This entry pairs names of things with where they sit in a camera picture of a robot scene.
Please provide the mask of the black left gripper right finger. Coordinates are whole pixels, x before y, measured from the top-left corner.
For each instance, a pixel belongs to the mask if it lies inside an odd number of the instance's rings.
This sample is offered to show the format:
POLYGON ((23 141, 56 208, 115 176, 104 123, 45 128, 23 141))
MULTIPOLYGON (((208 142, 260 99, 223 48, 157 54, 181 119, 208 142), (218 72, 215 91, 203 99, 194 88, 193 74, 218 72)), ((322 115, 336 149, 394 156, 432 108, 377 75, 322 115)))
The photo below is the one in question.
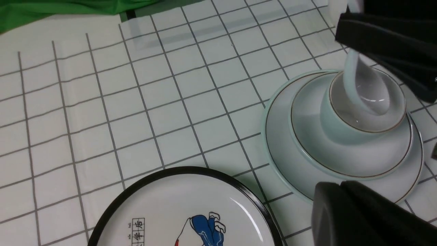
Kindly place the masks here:
POLYGON ((436 19, 342 13, 337 42, 364 54, 399 78, 413 94, 436 102, 436 19))

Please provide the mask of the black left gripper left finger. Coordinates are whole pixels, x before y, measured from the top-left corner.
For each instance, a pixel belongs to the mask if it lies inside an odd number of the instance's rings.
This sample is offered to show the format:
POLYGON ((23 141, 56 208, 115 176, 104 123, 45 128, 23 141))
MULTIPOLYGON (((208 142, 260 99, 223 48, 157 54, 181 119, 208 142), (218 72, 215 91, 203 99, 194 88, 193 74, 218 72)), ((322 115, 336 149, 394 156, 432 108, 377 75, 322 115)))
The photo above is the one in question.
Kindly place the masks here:
POLYGON ((311 216, 315 246, 435 246, 435 226, 357 181, 319 182, 311 216))

